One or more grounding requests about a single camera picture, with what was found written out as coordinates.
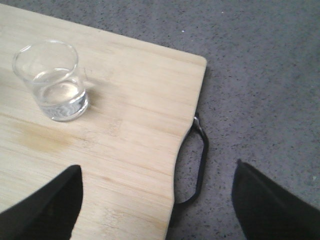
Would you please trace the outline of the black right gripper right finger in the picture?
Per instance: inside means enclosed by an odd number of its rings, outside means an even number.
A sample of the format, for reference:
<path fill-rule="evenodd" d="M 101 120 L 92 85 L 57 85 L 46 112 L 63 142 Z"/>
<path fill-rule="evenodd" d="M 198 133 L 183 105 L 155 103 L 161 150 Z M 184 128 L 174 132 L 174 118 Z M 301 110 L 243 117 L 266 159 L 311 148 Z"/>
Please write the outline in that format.
<path fill-rule="evenodd" d="M 252 165 L 237 161 L 231 199 L 248 240 L 318 240 L 320 211 Z"/>

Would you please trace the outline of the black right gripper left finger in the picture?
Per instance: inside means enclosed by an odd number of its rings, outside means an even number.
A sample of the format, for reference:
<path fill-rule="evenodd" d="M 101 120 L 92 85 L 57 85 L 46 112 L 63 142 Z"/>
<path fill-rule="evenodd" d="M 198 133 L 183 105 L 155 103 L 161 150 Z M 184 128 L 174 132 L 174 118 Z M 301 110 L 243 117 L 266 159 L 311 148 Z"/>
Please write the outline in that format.
<path fill-rule="evenodd" d="M 39 190 L 0 214 L 2 240 L 69 240 L 83 202 L 79 165 L 71 165 Z"/>

